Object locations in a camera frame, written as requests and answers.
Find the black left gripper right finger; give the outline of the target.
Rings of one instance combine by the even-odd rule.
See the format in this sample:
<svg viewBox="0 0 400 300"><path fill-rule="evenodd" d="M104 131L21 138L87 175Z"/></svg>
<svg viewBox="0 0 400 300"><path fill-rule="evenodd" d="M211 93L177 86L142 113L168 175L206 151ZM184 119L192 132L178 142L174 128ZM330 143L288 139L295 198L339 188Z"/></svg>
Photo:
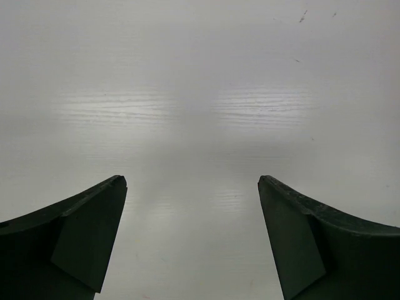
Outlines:
<svg viewBox="0 0 400 300"><path fill-rule="evenodd" d="M399 228L307 197L272 176L257 184L285 299L398 299Z"/></svg>

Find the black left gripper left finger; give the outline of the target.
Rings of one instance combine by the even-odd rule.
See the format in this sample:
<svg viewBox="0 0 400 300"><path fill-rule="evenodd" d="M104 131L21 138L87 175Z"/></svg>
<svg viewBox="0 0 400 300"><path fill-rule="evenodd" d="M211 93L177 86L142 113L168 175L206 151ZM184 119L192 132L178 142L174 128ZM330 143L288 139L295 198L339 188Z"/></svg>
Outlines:
<svg viewBox="0 0 400 300"><path fill-rule="evenodd" d="M1 299L94 299L124 209L124 176L1 223Z"/></svg>

